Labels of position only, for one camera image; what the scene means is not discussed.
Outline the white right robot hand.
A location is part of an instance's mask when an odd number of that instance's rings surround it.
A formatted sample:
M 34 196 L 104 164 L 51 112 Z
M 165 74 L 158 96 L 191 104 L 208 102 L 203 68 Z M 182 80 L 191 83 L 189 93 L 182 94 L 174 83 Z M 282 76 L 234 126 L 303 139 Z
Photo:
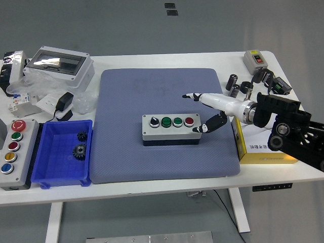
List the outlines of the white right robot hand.
M 189 93 L 182 96 L 199 101 L 205 106 L 219 110 L 220 113 L 208 119 L 199 127 L 194 127 L 193 132 L 211 133 L 227 123 L 228 116 L 235 116 L 244 124 L 251 124 L 249 120 L 249 101 L 240 101 L 236 98 L 217 93 Z

